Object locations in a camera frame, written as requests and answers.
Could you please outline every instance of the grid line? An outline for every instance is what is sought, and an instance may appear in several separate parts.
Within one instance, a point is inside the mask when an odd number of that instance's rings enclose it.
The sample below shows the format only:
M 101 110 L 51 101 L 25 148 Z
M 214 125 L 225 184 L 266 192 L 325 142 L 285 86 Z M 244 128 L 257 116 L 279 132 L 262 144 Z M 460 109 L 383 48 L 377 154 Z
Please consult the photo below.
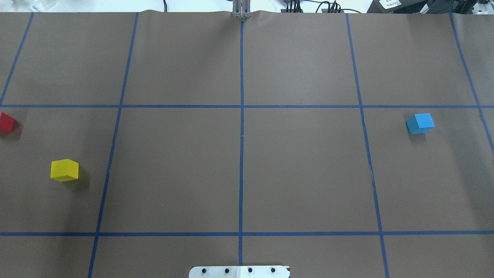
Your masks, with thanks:
M 244 109 L 308 109 L 308 108 L 350 108 L 359 109 L 358 104 L 308 104 L 308 105 L 276 105 L 276 104 L 2 104 L 4 108 L 244 108 Z M 364 109 L 403 109 L 403 108 L 436 108 L 436 109 L 494 109 L 494 105 L 366 105 Z
M 460 55 L 461 63 L 463 64 L 463 68 L 465 69 L 465 74 L 468 79 L 468 83 L 470 84 L 473 98 L 475 99 L 475 103 L 477 104 L 477 109 L 479 110 L 480 119 L 482 120 L 482 125 L 484 126 L 484 130 L 487 135 L 487 140 L 489 141 L 489 145 L 491 146 L 491 152 L 494 154 L 494 144 L 491 138 L 491 133 L 489 132 L 489 128 L 487 127 L 484 114 L 482 113 L 482 109 L 480 107 L 479 98 L 477 97 L 477 92 L 475 91 L 475 86 L 473 86 L 473 81 L 472 81 L 472 77 L 470 76 L 470 71 L 468 71 L 468 66 L 466 65 L 465 57 L 463 56 L 463 51 L 461 50 L 460 41 L 458 39 L 458 34 L 456 33 L 456 27 L 454 26 L 452 13 L 450 13 L 450 21 L 451 21 L 451 27 L 453 29 L 454 40 L 456 41 L 456 47 L 458 48 L 458 54 Z
M 96 258 L 96 250 L 98 248 L 99 232 L 101 229 L 101 220 L 103 218 L 103 210 L 105 208 L 106 193 L 108 190 L 108 182 L 110 180 L 110 170 L 112 168 L 113 154 L 115 152 L 115 143 L 117 141 L 117 135 L 118 135 L 118 131 L 119 131 L 120 116 L 122 114 L 122 105 L 124 103 L 125 88 L 127 85 L 127 77 L 128 77 L 128 71 L 130 68 L 130 60 L 132 59 L 132 49 L 134 47 L 135 31 L 137 30 L 137 20 L 138 19 L 139 19 L 139 13 L 137 12 L 137 13 L 135 13 L 135 18 L 134 18 L 134 29 L 132 30 L 132 38 L 130 39 L 130 47 L 128 50 L 128 57 L 127 57 L 127 66 L 125 67 L 125 75 L 123 77 L 123 84 L 122 84 L 122 93 L 120 96 L 120 106 L 119 106 L 119 110 L 117 113 L 117 119 L 115 122 L 115 130 L 113 132 L 112 147 L 110 149 L 110 158 L 108 159 L 108 168 L 106 170 L 105 185 L 103 186 L 103 194 L 101 197 L 101 204 L 100 204 L 100 208 L 99 208 L 98 222 L 96 224 L 96 234 L 94 235 L 94 243 L 93 243 L 93 249 L 92 249 L 92 253 L 91 253 L 91 260 L 89 262 L 89 271 L 87 273 L 88 278 L 91 278 L 91 276 L 92 276 L 92 271 L 93 271 L 93 267 L 94 267 L 94 260 Z
M 99 237 L 194 237 L 234 236 L 239 232 L 100 232 Z M 379 231 L 362 232 L 242 232 L 242 236 L 379 236 Z M 445 231 L 383 231 L 383 235 L 494 235 L 494 230 L 445 230 Z M 68 236 L 93 237 L 95 232 L 0 232 L 0 236 Z
M 28 25 L 26 26 L 26 30 L 24 31 L 24 35 L 22 36 L 21 43 L 19 48 L 17 49 L 17 53 L 15 54 L 14 62 L 12 63 L 12 67 L 10 68 L 10 72 L 7 76 L 7 81 L 5 82 L 5 87 L 3 87 L 3 92 L 0 96 L 0 105 L 3 103 L 3 99 L 7 94 L 8 85 L 10 84 L 10 79 L 12 78 L 12 74 L 14 74 L 15 65 L 17 64 L 17 60 L 19 59 L 19 55 L 21 54 L 22 47 L 24 46 L 24 42 L 26 41 L 26 37 L 28 36 L 29 28 L 31 27 L 31 23 L 33 22 L 34 13 L 31 13 L 29 17 Z
M 360 118 L 362 120 L 362 129 L 364 132 L 364 140 L 366 143 L 367 162 L 369 164 L 370 177 L 371 177 L 371 181 L 372 181 L 375 215 L 377 218 L 377 228 L 379 229 L 379 239 L 381 242 L 381 253 L 382 253 L 382 261 L 384 264 L 384 274 L 385 274 L 386 278 L 389 278 L 388 259 L 386 256 L 386 245 L 384 244 L 384 235 L 382 233 L 381 212 L 379 210 L 379 200 L 377 197 L 377 189 L 375 186 L 374 168 L 372 166 L 371 149 L 369 147 L 369 137 L 367 136 L 367 127 L 366 127 L 366 122 L 365 122 L 364 106 L 362 104 L 362 95 L 360 92 L 359 74 L 357 72 L 357 62 L 355 61 L 355 52 L 353 49 L 352 30 L 350 27 L 350 18 L 348 17 L 348 14 L 345 14 L 345 17 L 346 17 L 346 27 L 348 29 L 348 41 L 350 43 L 350 52 L 352 54 L 353 73 L 355 75 L 355 86 L 357 89 L 357 97 L 359 99 Z
M 244 264 L 244 21 L 240 22 L 239 266 Z

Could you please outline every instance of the black cable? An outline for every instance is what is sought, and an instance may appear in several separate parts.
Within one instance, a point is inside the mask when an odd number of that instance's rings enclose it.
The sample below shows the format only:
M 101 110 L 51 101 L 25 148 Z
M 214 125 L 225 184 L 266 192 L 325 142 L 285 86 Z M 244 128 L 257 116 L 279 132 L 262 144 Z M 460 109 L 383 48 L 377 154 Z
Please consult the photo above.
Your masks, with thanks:
M 342 11 L 342 10 L 352 10 L 352 11 L 356 11 L 357 13 L 361 13 L 361 12 L 359 12 L 359 11 L 357 11 L 357 10 L 354 10 L 354 9 L 339 9 L 339 10 L 336 10 L 336 11 L 334 11 L 334 12 L 340 12 L 340 11 Z
M 307 1 L 307 2 L 314 2 L 314 3 L 324 3 L 324 2 L 327 2 L 327 1 L 320 2 L 320 1 L 312 1 L 312 0 L 304 0 L 304 1 Z
M 335 11 L 339 10 L 339 9 L 341 9 L 340 4 L 336 3 L 336 1 L 334 1 L 333 4 L 331 5 L 331 8 L 328 10 L 328 12 L 335 13 Z
M 464 14 L 467 13 L 467 11 L 465 10 L 467 4 L 468 4 L 468 0 L 465 0 L 465 2 L 463 3 L 463 7 L 461 7 L 461 11 L 460 11 L 461 14 L 463 14 L 463 12 L 465 12 Z
M 329 3 L 328 1 L 318 2 L 318 3 L 320 3 L 320 4 L 319 4 L 319 6 L 317 6 L 316 13 L 319 11 L 319 8 L 321 7 L 322 4 L 327 3 L 328 4 L 328 10 L 329 10 L 329 6 L 331 5 L 331 3 Z
M 287 12 L 289 13 L 296 13 L 296 12 L 302 12 L 302 5 L 300 5 L 300 0 L 290 0 L 290 7 L 288 6 L 288 1 L 287 3 Z

